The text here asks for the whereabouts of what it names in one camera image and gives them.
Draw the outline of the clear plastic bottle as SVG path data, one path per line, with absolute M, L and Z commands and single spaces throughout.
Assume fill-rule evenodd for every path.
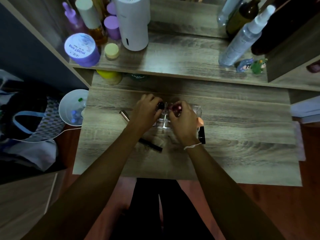
M 222 9 L 217 15 L 217 24 L 219 28 L 226 26 L 230 15 L 243 3 L 243 0 L 226 0 Z

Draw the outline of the stack of white papers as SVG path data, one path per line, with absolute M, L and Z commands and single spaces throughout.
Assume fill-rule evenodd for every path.
M 320 124 L 320 96 L 292 104 L 290 112 L 301 124 Z

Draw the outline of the purple pump bottle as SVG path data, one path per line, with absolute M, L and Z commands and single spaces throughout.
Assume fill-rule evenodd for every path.
M 62 6 L 65 10 L 65 16 L 68 19 L 68 25 L 70 27 L 71 33 L 87 33 L 87 27 L 82 20 L 82 17 L 79 16 L 74 9 L 72 9 L 68 3 L 63 2 Z

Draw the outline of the green cartoon figurine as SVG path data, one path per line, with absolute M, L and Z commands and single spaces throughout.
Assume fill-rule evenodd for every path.
M 250 65 L 250 69 L 253 74 L 259 75 L 266 68 L 267 58 L 254 60 L 254 62 Z

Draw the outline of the black eyeliner pencil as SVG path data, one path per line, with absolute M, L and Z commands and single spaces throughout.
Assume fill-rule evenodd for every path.
M 152 142 L 150 142 L 150 141 L 148 141 L 146 139 L 143 139 L 143 138 L 140 138 L 138 140 L 138 142 L 143 144 L 143 145 L 146 145 L 146 146 L 148 146 L 148 147 L 150 147 L 150 148 L 152 148 L 152 149 L 154 149 L 154 150 L 156 150 L 158 152 L 162 152 L 162 150 L 163 150 L 162 147 L 157 146 L 157 145 L 153 144 Z

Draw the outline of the clear spray bottle white cap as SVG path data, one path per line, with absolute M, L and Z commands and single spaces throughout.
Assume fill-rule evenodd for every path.
M 262 30 L 267 25 L 276 8 L 268 5 L 254 20 L 245 24 L 236 34 L 228 47 L 220 54 L 218 63 L 222 67 L 233 66 L 247 50 L 261 37 Z

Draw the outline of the person's black trousers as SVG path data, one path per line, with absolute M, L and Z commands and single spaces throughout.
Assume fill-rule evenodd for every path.
M 109 240 L 215 240 L 176 180 L 137 178 Z

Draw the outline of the clear acrylic cosmetic organizer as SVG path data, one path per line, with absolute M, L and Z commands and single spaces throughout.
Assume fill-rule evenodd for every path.
M 173 103 L 165 103 L 166 107 L 162 110 L 157 121 L 154 123 L 153 127 L 161 128 L 161 129 L 169 129 L 171 127 L 171 122 L 169 119 L 169 107 Z M 197 127 L 204 126 L 204 121 L 202 120 L 202 107 L 199 105 L 191 104 L 190 107 L 194 111 L 197 116 Z

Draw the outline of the white cylindrical humidifier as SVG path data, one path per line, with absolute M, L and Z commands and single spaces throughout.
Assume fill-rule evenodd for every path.
M 115 4 L 121 40 L 130 51 L 141 51 L 149 43 L 150 0 L 112 0 Z

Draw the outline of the dark green glass bottle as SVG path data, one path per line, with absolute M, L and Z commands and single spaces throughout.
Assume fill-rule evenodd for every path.
M 233 13 L 226 24 L 226 34 L 231 41 L 240 29 L 247 23 L 254 20 L 259 13 L 258 4 L 261 0 L 251 0 L 240 5 L 240 7 Z

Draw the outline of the purple round cream jar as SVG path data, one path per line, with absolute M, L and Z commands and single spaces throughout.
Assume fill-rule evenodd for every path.
M 85 33 L 69 36 L 64 43 L 64 49 L 72 61 L 85 68 L 98 64 L 101 56 L 94 39 Z

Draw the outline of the white waste bin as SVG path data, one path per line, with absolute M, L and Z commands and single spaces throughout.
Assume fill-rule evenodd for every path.
M 60 118 L 65 124 L 74 127 L 82 126 L 88 94 L 88 90 L 76 89 L 68 92 L 61 99 L 58 112 Z

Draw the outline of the small cream lidded jar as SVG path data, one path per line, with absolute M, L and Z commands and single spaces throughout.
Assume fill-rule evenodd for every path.
M 106 44 L 104 53 L 108 60 L 116 60 L 120 56 L 119 46 L 115 43 Z

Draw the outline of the person's right hand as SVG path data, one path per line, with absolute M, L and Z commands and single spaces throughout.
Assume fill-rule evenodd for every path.
M 184 100 L 174 103 L 181 106 L 181 113 L 177 117 L 175 113 L 170 111 L 170 127 L 176 139 L 183 146 L 184 150 L 192 149 L 200 145 L 200 141 L 196 137 L 197 132 L 197 116 L 191 106 Z

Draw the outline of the yellow lidded jar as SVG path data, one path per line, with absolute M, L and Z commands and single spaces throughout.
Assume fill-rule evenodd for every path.
M 96 70 L 96 72 L 106 81 L 109 85 L 117 85 L 122 81 L 122 73 L 116 71 Z

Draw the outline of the blue cartoon figurine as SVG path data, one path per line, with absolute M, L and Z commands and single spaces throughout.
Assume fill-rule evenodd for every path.
M 236 66 L 236 72 L 237 73 L 246 72 L 247 70 L 250 69 L 253 62 L 254 62 L 253 58 L 241 60 Z

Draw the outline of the dark green lidded jar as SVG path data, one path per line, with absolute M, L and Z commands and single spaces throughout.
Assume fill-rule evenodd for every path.
M 139 82 L 145 81 L 145 80 L 149 79 L 149 77 L 150 77 L 149 75 L 146 75 L 146 74 L 137 74 L 137 73 L 128 73 L 127 75 L 132 80 L 139 81 Z

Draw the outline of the person's left forearm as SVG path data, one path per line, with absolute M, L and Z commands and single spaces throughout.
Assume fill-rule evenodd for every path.
M 150 128 L 130 121 L 21 240 L 84 240 L 110 199 L 130 153 Z

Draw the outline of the dark brown bottle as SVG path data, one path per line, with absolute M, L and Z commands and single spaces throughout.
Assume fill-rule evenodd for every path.
M 276 11 L 251 46 L 256 56 L 272 51 L 320 12 L 320 0 L 274 0 L 272 5 Z

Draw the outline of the amber bottle with white cap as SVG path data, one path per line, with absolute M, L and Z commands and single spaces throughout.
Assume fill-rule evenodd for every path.
M 108 37 L 100 21 L 98 12 L 92 0 L 76 0 L 75 6 L 85 23 L 88 34 L 94 39 L 97 45 L 104 45 Z

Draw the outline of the person's left hand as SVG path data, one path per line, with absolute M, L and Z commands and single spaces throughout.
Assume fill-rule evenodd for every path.
M 162 113 L 162 109 L 158 108 L 158 104 L 162 101 L 153 94 L 143 94 L 130 115 L 125 132 L 138 137 L 146 133 Z

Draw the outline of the person's right forearm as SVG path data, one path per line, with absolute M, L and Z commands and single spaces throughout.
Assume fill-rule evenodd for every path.
M 265 212 L 201 144 L 186 152 L 226 240 L 286 240 Z

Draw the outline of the wooden dressing table shelf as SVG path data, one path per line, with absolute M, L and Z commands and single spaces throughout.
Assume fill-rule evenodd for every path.
M 0 0 L 0 68 L 61 91 L 91 87 L 85 72 L 102 69 L 320 92 L 320 73 L 305 68 L 320 58 L 320 14 L 268 54 L 261 75 L 240 74 L 218 65 L 219 53 L 228 45 L 216 24 L 218 5 L 150 0 L 146 49 L 121 47 L 115 61 L 101 55 L 97 65 L 84 68 L 64 50 L 71 28 L 62 3 L 78 12 L 75 1 Z

